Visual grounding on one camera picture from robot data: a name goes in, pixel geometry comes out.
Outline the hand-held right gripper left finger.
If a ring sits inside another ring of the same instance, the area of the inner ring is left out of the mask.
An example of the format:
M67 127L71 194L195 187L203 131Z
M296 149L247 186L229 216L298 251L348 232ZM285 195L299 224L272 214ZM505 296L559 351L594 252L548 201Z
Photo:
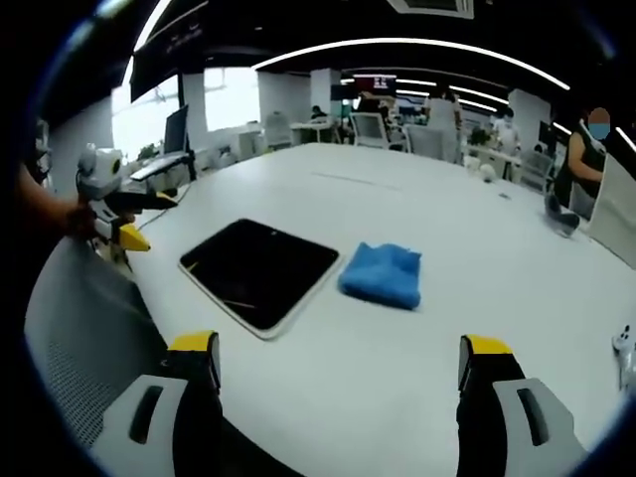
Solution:
M220 394L219 334L181 335L160 374L138 377L104 412L91 453L108 476L218 476Z

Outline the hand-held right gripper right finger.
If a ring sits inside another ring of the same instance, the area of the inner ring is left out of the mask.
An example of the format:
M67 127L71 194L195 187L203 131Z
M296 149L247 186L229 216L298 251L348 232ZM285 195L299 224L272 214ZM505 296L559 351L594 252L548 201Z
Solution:
M567 476L587 456L572 413L503 341L459 345L458 476Z

